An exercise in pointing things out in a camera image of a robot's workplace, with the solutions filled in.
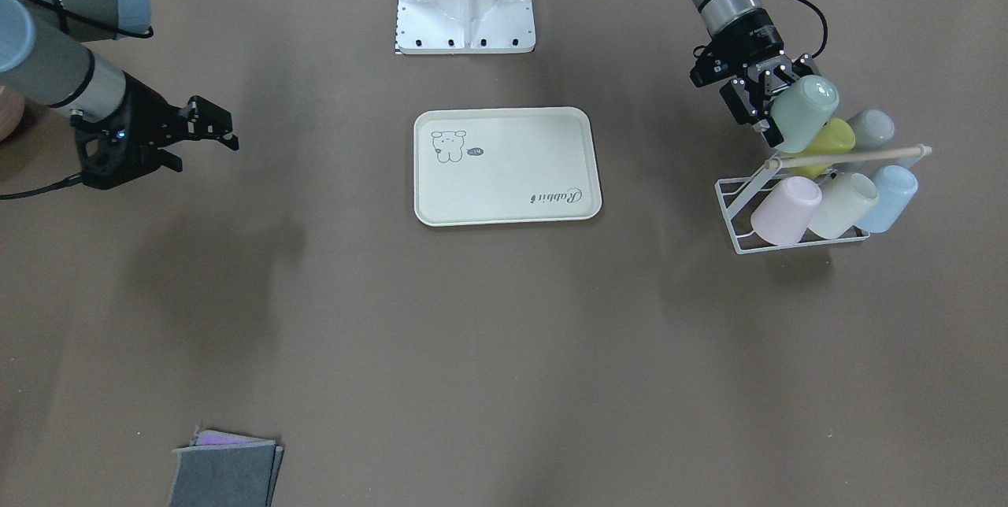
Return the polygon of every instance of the cable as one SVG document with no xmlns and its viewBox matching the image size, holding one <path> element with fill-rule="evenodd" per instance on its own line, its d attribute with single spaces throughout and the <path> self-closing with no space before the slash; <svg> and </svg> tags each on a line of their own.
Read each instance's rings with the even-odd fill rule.
<svg viewBox="0 0 1008 507">
<path fill-rule="evenodd" d="M 815 12 L 815 15 L 817 15 L 820 20 L 822 20 L 823 22 L 823 43 L 820 45 L 818 50 L 812 52 L 812 58 L 817 58 L 818 55 L 823 54 L 823 51 L 826 50 L 826 43 L 830 39 L 830 25 L 827 23 L 826 15 L 823 14 L 820 8 L 815 7 L 815 4 L 813 4 L 813 2 L 810 2 L 808 0 L 794 0 L 794 1 L 799 2 L 802 5 L 806 5 L 809 9 L 812 9 L 812 11 Z"/>
<path fill-rule="evenodd" d="M 0 201 L 17 201 L 20 199 L 31 198 L 32 196 L 44 195 L 45 193 L 50 193 L 53 191 L 60 191 L 61 188 L 70 188 L 76 184 L 81 183 L 81 173 L 76 173 L 72 176 L 68 176 L 60 181 L 53 181 L 52 184 L 48 186 L 42 186 L 40 188 L 35 188 L 34 191 L 28 191 L 27 193 L 18 193 L 16 195 L 0 195 Z"/>
<path fill-rule="evenodd" d="M 106 25 L 105 23 L 100 22 L 100 20 L 90 19 L 87 16 L 78 15 L 76 12 L 67 11 L 66 9 L 62 9 L 57 5 L 51 4 L 51 2 L 47 2 L 44 0 L 24 0 L 24 1 L 33 2 L 33 4 L 39 5 L 39 7 L 49 9 L 49 11 L 57 12 L 57 14 L 59 15 L 69 16 L 71 19 L 74 20 L 80 20 L 80 22 L 85 23 L 85 25 L 91 25 L 92 27 L 96 27 L 96 29 L 108 30 L 108 32 L 110 33 L 122 34 L 122 36 L 124 37 L 133 37 L 134 39 L 149 39 L 149 37 L 154 36 L 154 27 L 147 27 L 146 33 L 131 33 L 129 32 L 129 30 L 122 30 L 119 27 Z"/>
</svg>

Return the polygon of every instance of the light blue cup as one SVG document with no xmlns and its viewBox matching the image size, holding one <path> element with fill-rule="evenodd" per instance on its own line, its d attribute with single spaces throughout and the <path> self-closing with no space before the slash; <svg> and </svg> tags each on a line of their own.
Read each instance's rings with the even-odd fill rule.
<svg viewBox="0 0 1008 507">
<path fill-rule="evenodd" d="M 879 203 L 855 226 L 870 234 L 889 231 L 917 194 L 917 176 L 892 163 L 875 170 L 872 181 L 879 188 Z"/>
</svg>

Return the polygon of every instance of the cartoon dog drawing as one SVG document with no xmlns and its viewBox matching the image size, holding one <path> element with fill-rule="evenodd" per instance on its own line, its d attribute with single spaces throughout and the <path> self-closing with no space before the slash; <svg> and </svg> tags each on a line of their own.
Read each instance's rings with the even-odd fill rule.
<svg viewBox="0 0 1008 507">
<path fill-rule="evenodd" d="M 433 131 L 430 134 L 437 152 L 437 161 L 457 163 L 462 159 L 462 145 L 466 143 L 465 131 Z"/>
</svg>

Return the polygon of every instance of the white tray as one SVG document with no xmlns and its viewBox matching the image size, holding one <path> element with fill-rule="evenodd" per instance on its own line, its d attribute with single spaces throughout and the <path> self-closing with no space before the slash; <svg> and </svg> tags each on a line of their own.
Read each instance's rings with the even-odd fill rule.
<svg viewBox="0 0 1008 507">
<path fill-rule="evenodd" d="M 589 220 L 602 188 L 577 108 L 427 112 L 413 126 L 413 209 L 427 226 Z"/>
</svg>

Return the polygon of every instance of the cup rack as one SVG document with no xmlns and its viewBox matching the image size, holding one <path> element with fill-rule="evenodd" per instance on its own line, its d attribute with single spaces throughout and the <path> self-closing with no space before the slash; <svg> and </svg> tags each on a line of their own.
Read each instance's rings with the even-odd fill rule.
<svg viewBox="0 0 1008 507">
<path fill-rule="evenodd" d="M 775 246 L 763 241 L 753 232 L 749 225 L 749 217 L 753 210 L 770 193 L 773 185 L 778 180 L 787 177 L 780 171 L 785 168 L 799 166 L 824 165 L 825 163 L 847 163 L 862 161 L 879 161 L 899 159 L 899 165 L 910 168 L 925 156 L 930 155 L 932 148 L 927 145 L 917 145 L 904 149 L 889 149 L 888 151 L 874 151 L 870 153 L 847 153 L 843 155 L 816 155 L 799 156 L 798 158 L 782 158 L 779 154 L 774 154 L 748 178 L 722 178 L 714 184 L 718 196 L 718 204 L 721 207 L 721 214 L 728 229 L 728 236 L 735 248 L 735 253 L 746 255 L 748 253 L 763 253 L 767 251 L 779 251 L 783 249 L 794 249 L 799 246 L 824 246 L 844 243 L 863 242 L 871 237 L 871 234 L 857 229 L 850 228 L 841 237 L 835 240 L 824 240 L 809 231 L 805 232 L 801 241 L 791 246 Z M 835 170 L 828 170 L 822 180 L 831 177 Z"/>
</svg>

